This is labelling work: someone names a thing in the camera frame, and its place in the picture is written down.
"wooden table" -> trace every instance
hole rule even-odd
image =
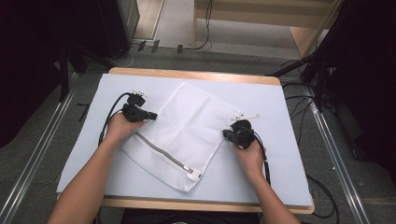
[[[194,0],[193,42],[197,19],[206,18],[209,0]],[[289,26],[302,57],[328,28],[342,0],[213,0],[211,20]]]
[[[113,68],[109,71],[109,74],[134,75],[134,76],[142,76],[142,77],[202,79],[202,80],[214,80],[214,81],[226,81],[226,82],[245,82],[245,83],[266,84],[266,85],[274,85],[274,86],[280,85],[279,79],[277,79],[276,77],[231,75],[231,74],[207,73],[207,72]],[[75,158],[80,159],[81,155],[78,154]],[[147,208],[147,209],[194,210],[194,211],[231,211],[231,212],[261,211],[260,205],[257,203],[220,203],[220,202],[214,203],[208,201],[201,202],[196,200],[173,200],[173,199],[158,200],[154,198],[139,198],[139,197],[127,197],[127,196],[125,197],[105,196],[102,202],[102,206]],[[295,214],[311,214],[315,210],[315,206],[312,203],[311,206],[307,206],[307,207],[289,206],[289,209],[292,213]]]

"table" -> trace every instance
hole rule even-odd
[[[206,18],[208,2],[194,0],[193,44],[196,20]],[[289,26],[304,57],[322,31],[332,24],[341,3],[342,0],[213,0],[211,20]]]
[[[203,86],[205,85],[219,85],[219,86],[227,86],[227,85],[242,85],[242,83],[249,83],[254,85],[256,88],[260,87],[262,84],[265,84],[267,87],[270,89],[277,89],[279,91],[281,90],[281,87],[279,86],[279,80],[275,77],[258,77],[258,76],[244,76],[244,75],[231,75],[231,74],[220,74],[220,73],[206,73],[206,72],[185,72],[185,71],[170,71],[170,70],[151,70],[151,69],[131,69],[131,68],[113,68],[110,70],[109,74],[114,74],[111,76],[104,76],[104,78],[107,78],[109,82],[116,81],[115,79],[125,79],[125,78],[133,78],[134,80],[139,80],[140,86],[142,88],[147,86],[153,86],[155,88],[156,85],[163,85],[165,86],[165,81],[167,81],[168,85],[167,86],[172,86],[173,83],[178,83],[181,80],[188,82],[189,80],[197,85],[202,84]],[[161,83],[155,83],[155,79],[159,79]],[[103,94],[103,92],[97,92],[95,97],[98,95],[105,95],[107,96],[108,94]],[[103,98],[103,96],[98,96],[102,97],[101,98],[101,103],[102,100],[103,102],[106,101],[106,99]],[[149,102],[155,101],[152,98],[148,98],[146,104],[148,104],[148,107],[150,107]],[[81,131],[80,136],[85,135],[87,136],[88,134],[92,134],[92,130],[87,129],[88,126],[92,126],[94,123],[97,123],[98,115],[99,113],[92,113],[91,111],[95,111],[95,107],[98,105],[94,105],[95,99],[92,102],[92,106],[90,109],[90,112],[87,116],[87,120],[84,124],[83,130]],[[285,101],[281,103],[282,106],[286,106]],[[284,111],[286,112],[285,116],[287,116],[287,119],[284,120],[286,123],[290,124],[289,120],[289,114],[287,113],[287,110]],[[286,130],[286,133],[291,132],[292,129],[291,126],[289,129]],[[63,189],[67,185],[67,183],[74,177],[74,175],[78,172],[78,170],[85,164],[85,162],[88,160],[88,158],[91,156],[91,154],[94,152],[94,149],[96,146],[94,146],[94,143],[96,142],[96,139],[92,139],[92,142],[90,143],[90,139],[78,139],[75,148],[72,151],[72,154],[69,157],[68,162],[66,163],[66,166],[64,168],[60,185],[58,186],[57,192],[62,193]],[[76,151],[76,148],[79,148],[79,146],[82,144],[82,150],[80,149],[79,151]],[[291,144],[295,145],[295,139],[291,140]],[[161,187],[162,182],[160,183],[159,180],[157,180],[155,177],[152,177],[150,174],[145,174],[143,169],[139,169],[138,165],[133,165],[131,162],[128,162],[128,164],[124,164],[124,166],[121,168],[119,167],[119,164],[124,163],[125,160],[125,155],[122,154],[122,152],[118,151],[118,154],[115,156],[115,161],[113,162],[113,167],[112,171],[110,172],[110,177],[108,179],[107,183],[107,190],[106,190],[106,195],[105,198],[103,199],[102,206],[116,206],[116,207],[130,207],[130,208],[149,208],[149,209],[176,209],[176,210],[196,210],[196,211],[233,211],[233,212],[260,212],[261,209],[259,207],[259,204],[257,202],[255,203],[236,203],[236,202],[225,202],[225,201],[219,201],[219,200],[208,200],[202,198],[202,191],[203,186],[207,189],[211,190],[211,188],[214,190],[212,193],[213,195],[216,196],[216,190],[217,188],[222,188],[221,183],[220,184],[215,184],[216,186],[208,186],[207,183],[211,183],[211,176],[216,176],[217,169],[219,166],[226,166],[227,169],[234,169],[232,171],[232,176],[231,179],[233,178],[241,178],[240,176],[243,175],[240,171],[240,168],[237,165],[237,159],[233,153],[226,152],[224,153],[222,150],[224,150],[224,147],[219,148],[218,152],[212,159],[212,161],[209,163],[209,166],[206,170],[206,173],[204,174],[203,179],[198,183],[198,185],[202,186],[196,186],[194,189],[192,189],[192,192],[189,193],[180,193],[179,191],[176,191],[175,189],[171,189],[170,187],[167,188],[168,186]],[[276,165],[280,162],[276,162],[275,157],[271,157],[271,153],[276,153],[274,152],[268,152],[268,158],[270,161],[270,167],[272,167],[272,178],[273,178],[273,185],[276,186],[276,182],[279,182],[280,176],[276,174],[277,168]],[[227,159],[227,163],[224,164],[219,164],[220,156],[225,155],[229,157]],[[290,155],[293,159],[297,160],[297,166],[300,166],[301,164],[301,158],[298,153],[298,148],[296,147],[294,150],[291,151]],[[298,173],[298,176],[301,177],[301,181],[298,181],[300,183],[295,183],[295,186],[302,185],[303,187],[303,194],[305,194],[305,205],[299,205],[299,204],[289,204],[288,208],[291,210],[293,213],[300,213],[300,214],[310,214],[314,211],[315,206],[313,205],[312,198],[309,194],[308,188],[307,188],[307,183],[306,183],[306,178],[304,176],[304,167],[301,165],[301,169],[303,169],[303,173]],[[127,178],[125,176],[130,176],[131,178],[140,178],[138,175],[142,175],[145,178],[145,183],[135,183],[136,186],[128,186],[129,183]],[[247,180],[240,180],[240,183],[242,188],[248,189],[249,183]],[[145,191],[147,188],[156,188],[157,191],[163,190],[162,197],[143,197],[142,195],[145,193],[141,193],[140,195],[127,195],[131,194],[128,190],[130,188],[135,188],[135,191]],[[235,190],[233,186],[230,186],[227,188],[228,190],[231,191]],[[241,195],[247,195],[247,197],[251,197],[252,193],[248,192],[248,190],[243,190],[246,192],[241,192]]]

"gray floor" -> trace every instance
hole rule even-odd
[[[134,51],[133,55],[132,67],[251,75],[274,72],[286,61],[215,52],[186,51],[176,54],[175,49],[159,49],[157,53],[151,54],[150,47],[140,52]],[[128,60],[126,57],[124,61],[120,60],[120,63],[127,63]],[[76,93],[12,223],[45,223],[56,202],[56,181],[83,125],[83,121],[78,120],[83,113],[84,106],[79,106],[77,103],[89,104],[91,102],[100,76],[106,72],[105,68],[95,62],[89,61],[89,65],[87,73],[79,75]],[[297,76],[298,72],[294,71],[290,76],[282,77],[281,80],[295,79]],[[50,116],[58,104],[59,94],[59,90],[51,94],[28,120],[18,136],[10,144],[0,149],[0,204],[5,203],[9,191],[35,149],[35,144],[44,132]],[[297,94],[304,94],[304,89],[297,86],[285,89],[286,96]],[[288,101],[290,112],[299,101],[300,99]],[[305,106],[306,103],[301,103],[297,111],[304,109]],[[388,173],[376,163],[354,160],[351,145],[348,143],[337,117],[328,109],[325,109],[323,114],[372,223],[396,223],[396,216],[394,216],[396,187],[390,182]],[[301,115],[292,121],[296,137],[300,134]],[[304,117],[302,130],[300,150],[306,172],[330,190],[339,207],[340,223],[355,223],[347,197],[333,169],[329,153],[310,110]],[[310,182],[310,188],[317,209],[316,213],[322,215],[330,213],[332,211],[330,200],[312,182]],[[102,213],[103,221],[104,223],[118,223],[121,214],[122,209],[105,208]],[[298,218],[310,223],[335,223],[334,215],[326,219],[312,215],[298,215]]]

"floor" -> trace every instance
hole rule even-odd
[[[175,4],[185,9],[177,10]],[[233,22],[224,24],[215,21],[211,22],[211,45],[206,45],[206,49],[202,51],[186,51],[177,54],[174,49],[177,45],[191,45],[191,28],[189,28],[191,23],[188,19],[175,19],[173,15],[178,12],[177,15],[180,17],[189,16],[190,6],[191,0],[166,0],[157,31],[148,32],[154,36],[153,39],[160,40],[162,48],[159,48],[156,53],[150,52],[151,47],[146,47],[139,52],[134,49],[131,51],[131,55],[125,54],[117,60],[117,63],[133,62],[131,66],[139,68],[262,75],[275,72],[282,66],[286,66],[289,60],[300,59],[287,27],[258,28],[256,25],[250,26]],[[201,41],[199,43],[205,39],[203,24],[202,21],[199,25],[201,27],[198,35],[198,41]],[[70,105],[58,125],[57,132],[51,138],[48,148],[42,155],[42,161],[33,176],[32,183],[25,191],[25,195],[9,223],[45,223],[51,208],[56,203],[55,190],[59,175],[83,125],[80,118],[84,113],[85,106],[78,104],[90,103],[101,74],[106,72],[102,65],[89,59],[87,61],[89,70],[86,74],[78,74],[75,93]],[[298,76],[299,72],[295,70],[287,76],[283,76],[281,81],[282,83],[296,81],[299,80]],[[285,88],[284,92],[285,96],[292,96],[306,94],[306,89],[289,86]],[[2,164],[0,167],[0,204],[5,204],[25,164],[34,153],[41,134],[46,130],[51,115],[58,106],[59,94],[60,90],[55,90],[29,119],[19,135],[10,144],[0,149],[0,164]],[[296,106],[298,106],[297,111],[305,109],[307,101],[298,104],[299,102],[300,99],[287,101],[290,113]],[[349,144],[338,118],[330,109],[325,109],[321,115],[325,118],[331,131],[353,186],[359,193],[369,222],[356,219],[353,209],[351,209],[353,204],[350,204],[350,198],[347,197],[346,190],[340,182],[339,172],[335,170],[336,165],[333,163],[331,153],[323,141],[316,115],[315,110],[308,109],[305,115],[301,113],[295,117],[292,120],[292,125],[296,139],[301,136],[300,150],[304,168],[308,174],[319,180],[331,192],[339,208],[340,223],[396,223],[396,216],[394,216],[396,187],[391,183],[388,173],[374,162],[360,162],[354,159],[352,146]],[[317,208],[316,213],[329,214],[332,211],[331,200],[314,182],[309,181],[309,183]],[[118,223],[121,215],[122,209],[105,208],[102,220],[104,223]],[[298,218],[309,223],[336,223],[335,215],[324,219],[309,215],[298,215]]]

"hand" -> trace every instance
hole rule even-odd
[[[131,134],[133,130],[142,127],[144,124],[144,121],[130,122],[121,113],[117,113],[107,125],[105,140],[118,144]]]
[[[257,176],[263,176],[262,165],[264,159],[262,158],[262,149],[257,140],[252,142],[247,149],[233,145],[233,150],[238,156],[240,166],[250,181],[254,180]]]

